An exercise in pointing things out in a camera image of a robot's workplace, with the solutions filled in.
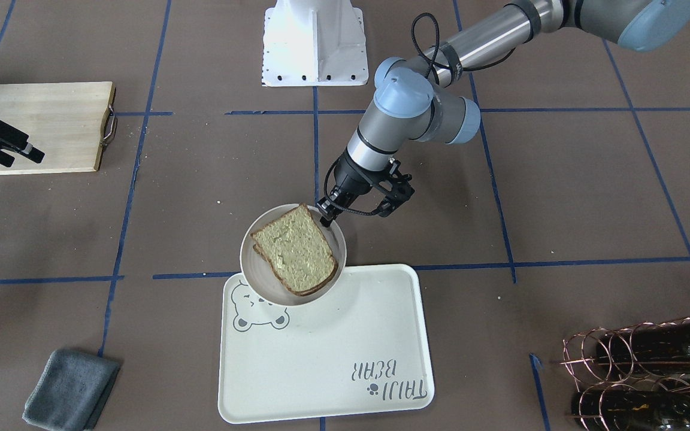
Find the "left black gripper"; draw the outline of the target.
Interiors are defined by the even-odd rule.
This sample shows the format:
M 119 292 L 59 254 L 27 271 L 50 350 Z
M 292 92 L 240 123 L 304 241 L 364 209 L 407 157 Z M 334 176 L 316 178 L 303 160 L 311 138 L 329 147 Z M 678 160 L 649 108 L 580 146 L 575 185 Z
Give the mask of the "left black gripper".
M 380 205 L 370 212 L 354 210 L 353 203 L 357 198 L 366 195 L 372 189 L 372 184 L 362 175 L 364 170 L 357 166 L 347 151 L 343 151 L 337 160 L 329 167 L 324 178 L 324 189 L 328 189 L 329 175 L 334 175 L 335 185 L 321 198 L 316 207 L 321 213 L 320 223 L 323 228 L 329 228 L 332 219 L 348 212 L 360 216 L 376 216 L 380 213 Z

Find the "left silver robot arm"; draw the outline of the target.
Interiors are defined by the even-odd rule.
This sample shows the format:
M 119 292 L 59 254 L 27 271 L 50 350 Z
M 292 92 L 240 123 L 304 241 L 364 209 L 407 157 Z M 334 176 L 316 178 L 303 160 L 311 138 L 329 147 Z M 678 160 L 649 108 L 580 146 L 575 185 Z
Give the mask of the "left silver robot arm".
M 378 66 L 375 92 L 347 147 L 331 167 L 333 186 L 317 202 L 321 224 L 355 213 L 355 200 L 372 190 L 382 201 L 368 216 L 386 217 L 413 196 L 411 175 L 395 153 L 408 140 L 465 144 L 481 124 L 476 103 L 447 91 L 466 74 L 499 65 L 542 33 L 577 28 L 631 51 L 669 42 L 690 21 L 690 1 L 510 1 L 470 28 L 416 57 L 390 57 Z

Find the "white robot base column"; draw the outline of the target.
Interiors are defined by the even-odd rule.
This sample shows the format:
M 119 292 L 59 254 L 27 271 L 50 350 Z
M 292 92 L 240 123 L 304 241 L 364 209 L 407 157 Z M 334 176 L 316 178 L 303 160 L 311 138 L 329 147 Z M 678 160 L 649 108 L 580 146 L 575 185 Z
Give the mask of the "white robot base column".
M 265 87 L 369 80 L 364 14 L 350 1 L 277 1 L 265 11 L 263 44 Z

